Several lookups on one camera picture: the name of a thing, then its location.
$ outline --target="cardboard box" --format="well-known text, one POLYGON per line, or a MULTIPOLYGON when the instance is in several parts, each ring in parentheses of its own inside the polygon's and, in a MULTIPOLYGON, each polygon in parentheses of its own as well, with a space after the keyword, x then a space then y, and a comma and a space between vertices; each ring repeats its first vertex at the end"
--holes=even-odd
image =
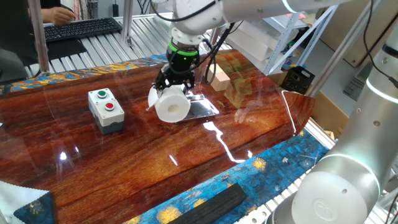
MULTIPOLYGON (((268 75, 277 85, 281 85, 287 73, 268 75)), ((311 118, 324 130, 333 132, 335 138, 340 138, 348 124, 349 117, 337 107, 325 94, 319 92, 315 98, 315 106, 311 118)))

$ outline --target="wood grain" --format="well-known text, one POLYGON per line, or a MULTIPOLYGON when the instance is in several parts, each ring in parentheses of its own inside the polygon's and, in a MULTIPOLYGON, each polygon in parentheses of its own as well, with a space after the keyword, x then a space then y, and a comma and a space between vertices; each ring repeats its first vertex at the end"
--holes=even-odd
POLYGON ((177 124, 146 111, 161 65, 0 96, 0 180, 49 190, 59 223, 121 223, 303 129, 314 99, 281 91, 237 51, 217 62, 228 89, 195 91, 219 115, 177 124), (103 136, 88 109, 88 91, 100 88, 125 111, 120 132, 103 136))

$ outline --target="black keyboard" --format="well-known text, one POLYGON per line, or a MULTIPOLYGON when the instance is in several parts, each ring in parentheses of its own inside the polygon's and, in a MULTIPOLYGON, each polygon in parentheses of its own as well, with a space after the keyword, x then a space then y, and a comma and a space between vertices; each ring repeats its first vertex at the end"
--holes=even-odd
POLYGON ((88 21, 71 22, 61 26, 44 27, 45 39, 47 42, 75 37, 89 37, 120 30, 122 30, 122 27, 113 18, 92 19, 88 21))

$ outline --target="green ring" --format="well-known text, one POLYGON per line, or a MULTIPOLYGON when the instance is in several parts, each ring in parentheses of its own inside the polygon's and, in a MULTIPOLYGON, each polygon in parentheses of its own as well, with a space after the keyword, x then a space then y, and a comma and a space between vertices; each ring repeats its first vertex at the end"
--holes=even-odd
MULTIPOLYGON (((169 42, 169 47, 170 49, 172 49, 173 52, 178 51, 178 49, 176 47, 174 47, 174 45, 172 44, 172 42, 169 42)), ((198 52, 183 52, 183 51, 178 51, 177 54, 179 55, 183 55, 183 56, 196 56, 198 54, 198 52)))

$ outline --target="wooden block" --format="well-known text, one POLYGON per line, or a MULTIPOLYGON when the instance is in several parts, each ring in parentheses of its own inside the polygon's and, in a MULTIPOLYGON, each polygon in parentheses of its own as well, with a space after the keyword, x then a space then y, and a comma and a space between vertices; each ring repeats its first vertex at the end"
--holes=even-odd
MULTIPOLYGON (((214 65, 210 65, 209 74, 207 75, 207 81, 209 82, 214 74, 214 65)), ((221 69, 220 66, 216 65, 216 77, 214 77, 213 82, 210 84, 215 91, 226 90, 229 84, 229 77, 221 69)))

